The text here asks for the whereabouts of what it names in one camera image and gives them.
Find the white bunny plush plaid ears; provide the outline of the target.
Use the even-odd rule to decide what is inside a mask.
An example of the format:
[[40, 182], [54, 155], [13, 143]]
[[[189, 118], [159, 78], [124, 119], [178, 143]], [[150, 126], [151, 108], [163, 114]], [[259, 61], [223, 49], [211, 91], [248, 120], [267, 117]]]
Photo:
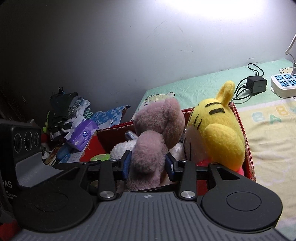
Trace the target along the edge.
[[110, 152], [111, 161], [116, 161], [121, 159], [121, 157], [123, 156], [126, 150], [133, 151], [135, 144], [137, 142], [138, 136], [132, 131], [127, 131], [125, 133], [125, 137], [127, 141], [119, 143], [112, 148]]

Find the green bean plush toy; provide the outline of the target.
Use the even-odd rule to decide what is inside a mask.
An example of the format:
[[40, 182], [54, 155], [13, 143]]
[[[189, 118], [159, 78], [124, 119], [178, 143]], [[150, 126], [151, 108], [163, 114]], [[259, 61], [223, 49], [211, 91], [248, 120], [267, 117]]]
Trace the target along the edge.
[[98, 154], [90, 159], [90, 161], [106, 161], [110, 159], [110, 154]]

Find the pink teddy bear plush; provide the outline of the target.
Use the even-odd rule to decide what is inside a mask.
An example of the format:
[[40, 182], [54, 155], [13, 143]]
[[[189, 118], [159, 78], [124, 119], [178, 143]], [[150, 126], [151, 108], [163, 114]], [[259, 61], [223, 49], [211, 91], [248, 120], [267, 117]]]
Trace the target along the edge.
[[137, 191], [156, 188], [165, 179], [166, 154], [179, 141], [185, 117], [175, 98], [150, 103], [134, 117], [138, 139], [125, 189]]

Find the yellow tiger plush toy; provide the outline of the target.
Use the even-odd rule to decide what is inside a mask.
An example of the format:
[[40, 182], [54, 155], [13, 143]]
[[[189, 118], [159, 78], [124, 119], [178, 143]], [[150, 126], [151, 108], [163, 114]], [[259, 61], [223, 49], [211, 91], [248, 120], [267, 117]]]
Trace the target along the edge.
[[199, 102], [190, 114], [183, 142], [184, 157], [197, 166], [220, 163], [241, 175], [245, 139], [229, 103], [235, 84], [226, 81], [216, 97]]

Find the white fluffy bunny plush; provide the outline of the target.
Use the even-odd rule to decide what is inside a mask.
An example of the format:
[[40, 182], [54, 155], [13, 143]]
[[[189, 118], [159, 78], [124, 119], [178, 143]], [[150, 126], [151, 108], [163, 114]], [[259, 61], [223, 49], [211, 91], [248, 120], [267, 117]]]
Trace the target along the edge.
[[169, 152], [177, 161], [185, 159], [183, 143], [177, 143]]

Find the purple tissue pack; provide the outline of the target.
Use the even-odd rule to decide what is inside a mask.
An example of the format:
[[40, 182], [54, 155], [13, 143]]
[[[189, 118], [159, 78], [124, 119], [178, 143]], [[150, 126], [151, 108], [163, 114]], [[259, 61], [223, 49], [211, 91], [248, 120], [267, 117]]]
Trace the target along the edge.
[[85, 120], [75, 128], [69, 138], [66, 138], [66, 143], [70, 147], [82, 151], [97, 129], [98, 125], [94, 121]]

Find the striped clothes pile left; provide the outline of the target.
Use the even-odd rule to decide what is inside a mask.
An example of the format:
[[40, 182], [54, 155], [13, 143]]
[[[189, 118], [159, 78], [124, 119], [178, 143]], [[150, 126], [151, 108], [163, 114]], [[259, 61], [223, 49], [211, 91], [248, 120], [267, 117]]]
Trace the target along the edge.
[[70, 140], [79, 124], [93, 116], [89, 100], [77, 92], [66, 93], [62, 86], [50, 96], [50, 105], [51, 110], [43, 127], [50, 149]]

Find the bear print bed sheet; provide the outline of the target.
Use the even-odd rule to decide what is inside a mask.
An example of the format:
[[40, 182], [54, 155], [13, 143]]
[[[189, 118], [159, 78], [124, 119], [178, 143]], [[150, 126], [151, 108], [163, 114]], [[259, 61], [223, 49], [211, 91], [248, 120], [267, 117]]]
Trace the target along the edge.
[[[137, 110], [149, 102], [174, 96], [182, 109], [215, 97], [224, 82], [235, 83], [254, 73], [240, 67], [177, 81], [147, 90]], [[277, 229], [295, 239], [295, 98], [282, 99], [267, 86], [266, 91], [235, 102], [250, 146], [257, 183], [274, 191], [283, 212]]]

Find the black power adapter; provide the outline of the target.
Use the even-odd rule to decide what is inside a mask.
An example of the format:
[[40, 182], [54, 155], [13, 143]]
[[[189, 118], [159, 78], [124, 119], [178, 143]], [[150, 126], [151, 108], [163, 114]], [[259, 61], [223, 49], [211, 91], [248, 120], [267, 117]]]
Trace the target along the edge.
[[266, 91], [267, 80], [262, 76], [248, 76], [246, 79], [247, 89], [252, 94], [258, 94]]

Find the white power strip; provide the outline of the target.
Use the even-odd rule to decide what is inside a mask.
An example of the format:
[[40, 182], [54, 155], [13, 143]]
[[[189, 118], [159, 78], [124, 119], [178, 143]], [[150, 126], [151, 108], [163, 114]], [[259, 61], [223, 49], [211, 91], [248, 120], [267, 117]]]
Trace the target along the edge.
[[281, 98], [296, 96], [295, 74], [285, 73], [271, 76], [271, 90]]

